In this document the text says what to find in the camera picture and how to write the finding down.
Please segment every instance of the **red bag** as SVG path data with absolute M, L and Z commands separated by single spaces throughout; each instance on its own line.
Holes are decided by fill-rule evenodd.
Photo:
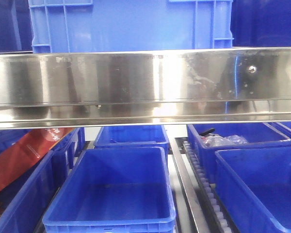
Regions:
M 0 154 L 0 191 L 43 158 L 74 128 L 35 129 Z

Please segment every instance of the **stainless steel rail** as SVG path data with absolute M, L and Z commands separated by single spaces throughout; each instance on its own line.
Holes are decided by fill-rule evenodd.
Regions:
M 0 54 L 0 128 L 291 120 L 291 48 Z

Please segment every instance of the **screw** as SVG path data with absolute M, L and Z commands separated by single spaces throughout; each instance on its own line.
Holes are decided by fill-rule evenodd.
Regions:
M 249 66 L 249 67 L 248 67 L 248 71 L 249 71 L 251 74 L 254 74 L 254 73 L 257 71 L 257 67 L 255 67 L 255 66 Z

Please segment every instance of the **metal beam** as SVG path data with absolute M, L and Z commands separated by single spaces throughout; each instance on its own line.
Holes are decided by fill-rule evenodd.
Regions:
M 291 120 L 291 48 L 0 54 L 0 128 Z

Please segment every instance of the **item inside bin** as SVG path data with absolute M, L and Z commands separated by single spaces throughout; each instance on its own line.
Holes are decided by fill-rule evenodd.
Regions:
M 201 137 L 205 146 L 207 147 L 219 147 L 219 146 L 228 146 L 228 145 L 240 145 L 246 144 L 248 141 L 239 135 L 231 135 L 227 137 L 222 137 L 219 134 L 208 134 L 205 137 Z

